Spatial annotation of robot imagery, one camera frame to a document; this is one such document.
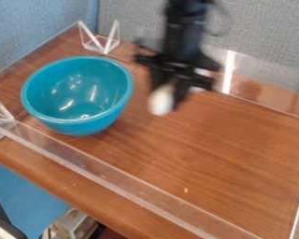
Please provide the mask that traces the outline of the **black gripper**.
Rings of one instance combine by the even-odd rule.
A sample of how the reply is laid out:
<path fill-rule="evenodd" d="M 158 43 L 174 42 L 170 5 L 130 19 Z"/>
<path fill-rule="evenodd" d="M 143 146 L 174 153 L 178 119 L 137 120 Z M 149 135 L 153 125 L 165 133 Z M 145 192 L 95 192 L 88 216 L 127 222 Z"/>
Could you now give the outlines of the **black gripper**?
<path fill-rule="evenodd" d="M 195 59 L 189 63 L 167 59 L 162 53 L 157 55 L 137 53 L 134 57 L 137 63 L 150 68 L 151 91 L 155 91 L 174 77 L 177 78 L 174 109 L 178 109 L 181 103 L 186 100 L 191 87 L 198 87 L 207 91 L 214 89 L 216 79 L 201 75 L 197 70 L 202 69 L 220 72 L 222 70 L 222 64 L 205 53 L 201 52 Z"/>

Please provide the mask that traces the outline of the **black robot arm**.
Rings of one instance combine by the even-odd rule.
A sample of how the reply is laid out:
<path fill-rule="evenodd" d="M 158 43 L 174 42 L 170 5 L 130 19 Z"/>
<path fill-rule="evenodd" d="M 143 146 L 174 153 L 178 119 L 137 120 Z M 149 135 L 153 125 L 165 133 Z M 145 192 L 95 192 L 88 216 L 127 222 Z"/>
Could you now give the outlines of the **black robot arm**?
<path fill-rule="evenodd" d="M 201 50 L 210 7 L 216 0 L 169 0 L 162 51 L 155 55 L 138 52 L 135 60 L 150 68 L 149 109 L 163 116 L 177 110 L 191 91 L 212 91 L 220 72 L 218 63 Z"/>

